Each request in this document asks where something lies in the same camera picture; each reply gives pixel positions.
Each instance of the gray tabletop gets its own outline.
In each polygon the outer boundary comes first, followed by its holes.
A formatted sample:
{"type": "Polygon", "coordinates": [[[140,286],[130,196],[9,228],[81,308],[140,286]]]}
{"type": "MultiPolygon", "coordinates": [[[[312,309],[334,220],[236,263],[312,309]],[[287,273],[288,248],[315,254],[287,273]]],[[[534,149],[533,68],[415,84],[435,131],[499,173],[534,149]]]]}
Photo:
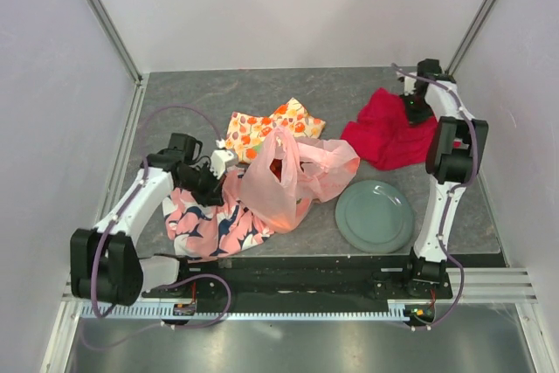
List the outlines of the gray tabletop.
{"type": "MultiPolygon", "coordinates": [[[[348,121],[354,121],[370,95],[379,87],[401,90],[393,71],[385,67],[232,70],[211,72],[152,73],[143,101],[140,122],[148,114],[171,103],[194,105],[206,112],[225,134],[234,111],[269,115],[292,97],[313,116],[326,121],[324,139],[339,138],[348,121]]],[[[171,109],[153,120],[145,136],[145,149],[167,146],[173,132],[187,133],[204,142],[204,152],[213,149],[215,135],[202,118],[185,110],[171,109]]],[[[124,187],[133,181],[140,162],[137,138],[128,162],[124,187]]],[[[363,161],[353,182],[377,179],[395,186],[409,200],[415,213],[412,241],[397,253],[408,253],[419,234],[429,198],[429,177],[423,165],[378,171],[363,161]]],[[[275,234],[263,245],[244,251],[243,256],[355,255],[335,224],[335,203],[317,204],[300,226],[288,234],[275,234]]],[[[449,249],[454,253],[486,253],[500,250],[485,195],[478,183],[469,188],[454,218],[449,249]]],[[[161,210],[156,211],[141,234],[137,250],[141,257],[155,252],[174,252],[167,237],[161,210]]]]}

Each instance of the white panel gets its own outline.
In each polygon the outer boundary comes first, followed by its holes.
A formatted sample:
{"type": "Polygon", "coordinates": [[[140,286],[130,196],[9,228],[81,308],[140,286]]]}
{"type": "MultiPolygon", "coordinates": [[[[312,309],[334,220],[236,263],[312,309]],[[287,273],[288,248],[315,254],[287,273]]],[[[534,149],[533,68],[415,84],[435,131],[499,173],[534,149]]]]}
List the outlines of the white panel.
{"type": "Polygon", "coordinates": [[[507,256],[526,266],[559,344],[559,0],[500,0],[458,71],[489,122],[482,170],[507,256]]]}
{"type": "Polygon", "coordinates": [[[86,0],[0,0],[0,371],[38,371],[133,81],[86,0]]]}
{"type": "Polygon", "coordinates": [[[103,0],[144,72],[448,63],[482,0],[103,0]]]}

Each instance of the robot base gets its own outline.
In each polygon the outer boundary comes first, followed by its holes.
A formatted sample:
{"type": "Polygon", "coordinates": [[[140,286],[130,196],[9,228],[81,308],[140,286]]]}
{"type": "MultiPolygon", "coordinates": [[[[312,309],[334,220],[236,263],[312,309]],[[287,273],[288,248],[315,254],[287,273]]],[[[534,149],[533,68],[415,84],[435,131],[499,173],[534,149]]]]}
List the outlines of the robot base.
{"type": "Polygon", "coordinates": [[[377,299],[430,300],[431,290],[437,299],[451,299],[452,288],[446,273],[446,261],[428,262],[418,258],[413,248],[402,271],[382,271],[373,274],[374,293],[377,299]]]}

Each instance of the red cloth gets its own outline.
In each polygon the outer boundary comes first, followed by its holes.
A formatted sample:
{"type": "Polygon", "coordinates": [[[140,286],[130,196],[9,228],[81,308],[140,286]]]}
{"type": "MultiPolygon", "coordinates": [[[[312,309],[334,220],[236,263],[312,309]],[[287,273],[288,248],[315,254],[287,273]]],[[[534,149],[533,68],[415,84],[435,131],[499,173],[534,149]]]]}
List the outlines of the red cloth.
{"type": "Polygon", "coordinates": [[[344,128],[342,139],[377,169],[390,170],[425,162],[437,120],[410,125],[404,103],[395,94],[379,89],[369,103],[344,128]]]}

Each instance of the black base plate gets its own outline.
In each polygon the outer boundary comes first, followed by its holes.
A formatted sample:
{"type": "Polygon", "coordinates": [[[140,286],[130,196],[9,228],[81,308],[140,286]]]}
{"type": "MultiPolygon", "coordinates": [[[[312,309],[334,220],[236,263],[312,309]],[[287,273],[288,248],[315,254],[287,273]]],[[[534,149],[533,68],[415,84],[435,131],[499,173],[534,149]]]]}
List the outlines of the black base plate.
{"type": "MultiPolygon", "coordinates": [[[[199,273],[213,273],[230,285],[232,313],[321,313],[369,312],[387,310],[388,299],[431,298],[433,285],[404,285],[401,272],[386,268],[405,266],[407,255],[338,257],[236,257],[217,262],[181,266],[179,279],[199,273]],[[200,269],[191,273],[190,268],[200,269]]],[[[496,254],[460,254],[456,258],[466,267],[503,267],[496,254]]],[[[450,284],[448,276],[445,283],[450,284]]],[[[450,299],[452,290],[444,283],[435,288],[438,299],[450,299]]],[[[177,290],[152,291],[144,297],[189,298],[190,286],[177,290]]],[[[212,280],[197,281],[200,312],[221,312],[227,294],[212,280]]]]}

